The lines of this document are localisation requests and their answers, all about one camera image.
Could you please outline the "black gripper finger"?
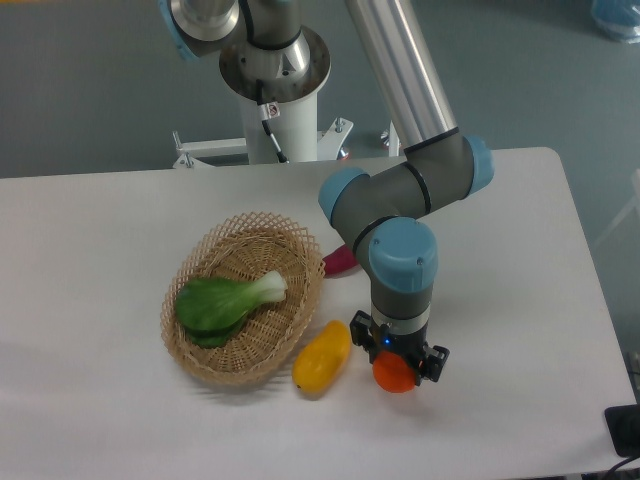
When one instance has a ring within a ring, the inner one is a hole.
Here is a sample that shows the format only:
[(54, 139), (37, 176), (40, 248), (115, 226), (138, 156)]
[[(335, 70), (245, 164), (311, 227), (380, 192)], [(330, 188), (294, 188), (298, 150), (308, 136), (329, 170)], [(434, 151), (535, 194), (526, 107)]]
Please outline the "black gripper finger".
[(384, 349), (385, 334), (373, 317), (358, 310), (349, 323), (352, 343), (362, 348), (367, 354), (369, 363), (373, 364)]
[(449, 355), (449, 349), (427, 343), (411, 352), (408, 363), (414, 373), (415, 383), (421, 384), (423, 380), (438, 382)]

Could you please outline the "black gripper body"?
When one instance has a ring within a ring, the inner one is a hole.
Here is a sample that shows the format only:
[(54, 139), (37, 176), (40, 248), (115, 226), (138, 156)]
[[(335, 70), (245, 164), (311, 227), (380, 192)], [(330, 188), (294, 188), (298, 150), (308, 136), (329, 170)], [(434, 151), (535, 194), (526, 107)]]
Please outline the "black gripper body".
[(382, 352), (400, 356), (407, 363), (422, 363), (429, 356), (426, 332), (428, 322), (419, 328), (406, 332), (407, 321), (396, 323), (372, 321), (369, 327), (371, 337), (369, 362), (373, 363)]

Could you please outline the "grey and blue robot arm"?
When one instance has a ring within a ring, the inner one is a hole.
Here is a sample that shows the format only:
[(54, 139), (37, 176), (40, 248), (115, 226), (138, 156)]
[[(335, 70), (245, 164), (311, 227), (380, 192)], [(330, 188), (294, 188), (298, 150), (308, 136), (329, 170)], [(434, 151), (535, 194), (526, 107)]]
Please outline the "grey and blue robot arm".
[[(347, 8), (405, 159), (376, 175), (340, 170), (321, 186), (319, 204), (370, 280), (371, 309), (350, 325), (354, 344), (372, 363), (390, 354), (415, 384), (434, 382), (449, 352), (426, 340), (438, 263), (422, 218), (486, 187), (493, 158), (481, 139), (459, 132), (412, 5)], [(299, 2), (162, 1), (159, 10), (182, 57), (218, 54), (251, 163), (319, 159), (328, 136), (317, 129), (317, 95), (331, 60)]]

